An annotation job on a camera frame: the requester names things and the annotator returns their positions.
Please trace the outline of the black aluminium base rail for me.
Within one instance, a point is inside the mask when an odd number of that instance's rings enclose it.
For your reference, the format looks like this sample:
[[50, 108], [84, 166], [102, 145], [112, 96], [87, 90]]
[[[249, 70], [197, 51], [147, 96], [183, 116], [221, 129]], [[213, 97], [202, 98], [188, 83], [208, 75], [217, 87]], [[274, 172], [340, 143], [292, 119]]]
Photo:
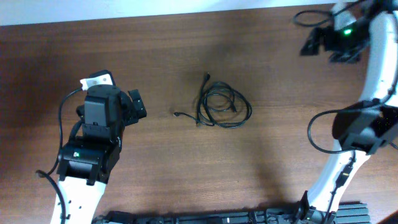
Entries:
[[368, 205], [365, 203], [342, 204], [338, 210], [325, 218], [324, 212], [310, 208], [268, 208], [231, 213], [204, 213], [194, 215], [135, 215], [111, 211], [93, 219], [94, 224], [291, 224], [291, 223], [338, 223], [365, 224], [371, 222]]

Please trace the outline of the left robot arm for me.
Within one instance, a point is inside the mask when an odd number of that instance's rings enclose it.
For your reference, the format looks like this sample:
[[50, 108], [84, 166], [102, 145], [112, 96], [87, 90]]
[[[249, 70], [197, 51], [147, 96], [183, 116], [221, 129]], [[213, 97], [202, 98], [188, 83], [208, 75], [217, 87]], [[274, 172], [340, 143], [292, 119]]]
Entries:
[[89, 87], [80, 116], [60, 151], [51, 224], [91, 223], [112, 169], [120, 158], [126, 126], [146, 117], [139, 90]]

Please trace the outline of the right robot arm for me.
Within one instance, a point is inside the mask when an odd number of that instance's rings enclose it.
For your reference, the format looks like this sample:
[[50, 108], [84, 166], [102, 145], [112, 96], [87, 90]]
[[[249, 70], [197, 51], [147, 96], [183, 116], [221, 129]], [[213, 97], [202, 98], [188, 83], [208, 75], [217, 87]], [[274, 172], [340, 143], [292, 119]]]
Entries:
[[312, 24], [300, 54], [312, 56], [320, 48], [330, 61], [355, 63], [369, 50], [364, 88], [359, 100], [333, 110], [333, 148], [315, 184], [291, 212], [267, 213], [286, 223], [355, 223], [358, 215], [340, 200], [359, 168], [397, 137], [397, 2], [366, 1], [356, 19], [349, 4], [335, 4], [324, 21]]

